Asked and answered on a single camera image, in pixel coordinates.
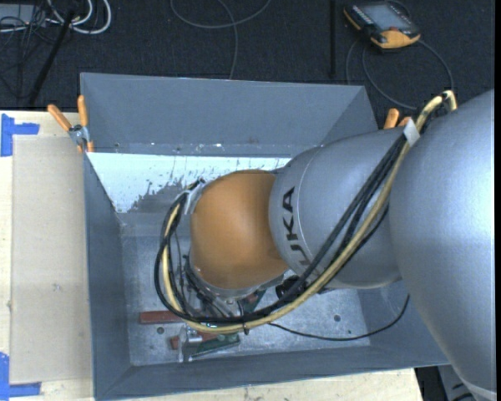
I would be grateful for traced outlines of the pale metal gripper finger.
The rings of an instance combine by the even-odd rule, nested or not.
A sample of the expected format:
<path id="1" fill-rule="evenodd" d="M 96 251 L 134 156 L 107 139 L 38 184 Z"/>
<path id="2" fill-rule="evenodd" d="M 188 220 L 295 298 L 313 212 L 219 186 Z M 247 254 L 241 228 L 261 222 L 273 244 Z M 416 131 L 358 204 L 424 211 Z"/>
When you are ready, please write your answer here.
<path id="1" fill-rule="evenodd" d="M 179 332 L 179 362 L 187 363 L 192 361 L 202 341 L 203 339 L 197 330 L 189 326 L 183 326 Z"/>

